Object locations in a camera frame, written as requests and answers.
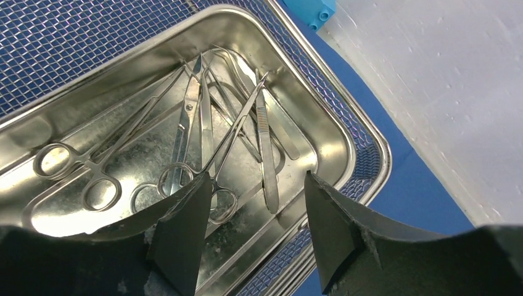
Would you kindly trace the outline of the steel instrument pan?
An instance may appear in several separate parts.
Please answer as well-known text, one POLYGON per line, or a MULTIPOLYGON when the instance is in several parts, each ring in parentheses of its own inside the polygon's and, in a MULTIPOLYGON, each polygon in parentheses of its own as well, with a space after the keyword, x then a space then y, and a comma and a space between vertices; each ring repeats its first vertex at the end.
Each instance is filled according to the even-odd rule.
POLYGON ((52 181, 37 176, 33 161, 40 148, 62 141, 79 152, 101 142, 145 100, 159 94, 162 81, 181 62, 202 56, 207 75, 215 142, 221 141, 245 102, 232 68, 213 53, 230 50, 249 67, 247 74, 270 73, 266 88, 285 112, 289 136, 300 152, 292 160, 271 133, 279 190, 279 211, 265 205, 261 165, 250 151, 257 143, 253 118, 245 123, 219 175, 235 191, 238 209, 225 224, 207 225, 197 278, 197 295, 228 295, 237 290, 270 255, 304 228, 307 171, 341 186, 355 169, 355 142, 326 105, 326 96, 307 82, 268 22, 231 5, 204 9, 173 28, 96 68, 70 86, 1 123, 1 224, 49 236, 89 234, 131 215, 130 198, 141 183, 156 183, 171 162, 176 125, 189 77, 181 75, 152 109, 143 125, 107 162, 109 175, 122 186, 110 209, 83 208, 80 194, 88 169, 52 181))

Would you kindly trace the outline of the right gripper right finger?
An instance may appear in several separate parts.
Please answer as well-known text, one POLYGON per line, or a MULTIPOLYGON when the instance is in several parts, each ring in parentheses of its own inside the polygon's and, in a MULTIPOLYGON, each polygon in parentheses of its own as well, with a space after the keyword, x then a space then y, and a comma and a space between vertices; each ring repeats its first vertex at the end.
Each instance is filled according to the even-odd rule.
POLYGON ((308 171, 308 226, 324 295, 521 295, 522 226, 453 236, 409 226, 308 171))

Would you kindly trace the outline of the metal mesh tray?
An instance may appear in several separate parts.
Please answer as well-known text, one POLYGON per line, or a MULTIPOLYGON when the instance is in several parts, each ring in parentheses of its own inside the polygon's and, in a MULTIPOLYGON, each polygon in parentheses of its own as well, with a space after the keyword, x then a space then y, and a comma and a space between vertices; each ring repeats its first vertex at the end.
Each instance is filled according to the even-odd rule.
MULTIPOLYGON (((305 80, 326 96, 326 105, 355 142, 356 161, 352 176, 341 186, 320 178, 349 199, 369 204, 390 175, 392 157, 387 141, 286 14, 281 1, 2 1, 1 123, 33 105, 49 102, 55 93, 96 68, 217 5, 236 6, 267 21, 269 31, 297 62, 305 80)), ((185 159, 197 171, 221 142, 214 140, 207 83, 210 69, 211 65, 202 63, 198 111, 185 159)), ((248 118, 254 119, 257 133, 255 104, 248 118)), ((245 133, 245 123, 239 136, 245 133)), ((104 156, 124 130, 120 128, 121 134, 103 144, 94 156, 104 156)), ((262 172, 258 136, 250 151, 262 172)), ((66 161, 65 150, 52 150, 45 156, 43 167, 47 174, 53 174, 66 161)), ((212 196, 207 225, 232 203, 227 194, 212 196)), ((315 268, 306 209, 304 228, 270 255, 239 290, 228 295, 289 295, 315 268)))

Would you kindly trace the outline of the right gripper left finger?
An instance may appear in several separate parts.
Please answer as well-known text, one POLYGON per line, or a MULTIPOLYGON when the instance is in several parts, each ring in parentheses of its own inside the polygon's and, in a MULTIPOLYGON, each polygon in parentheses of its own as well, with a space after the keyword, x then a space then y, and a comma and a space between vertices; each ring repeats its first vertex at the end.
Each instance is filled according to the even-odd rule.
POLYGON ((210 215, 208 173, 92 234, 1 228, 2 295, 194 295, 210 215))

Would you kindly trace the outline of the blue surgical wrap cloth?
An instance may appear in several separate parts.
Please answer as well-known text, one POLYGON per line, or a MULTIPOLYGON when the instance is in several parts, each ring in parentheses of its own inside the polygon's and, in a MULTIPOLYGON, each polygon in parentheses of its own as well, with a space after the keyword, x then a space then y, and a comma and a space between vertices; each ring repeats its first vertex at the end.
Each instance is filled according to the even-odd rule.
POLYGON ((399 222, 441 234, 471 230, 472 223, 393 122, 352 62, 345 61, 287 7, 283 9, 389 143, 391 174, 370 207, 399 222))

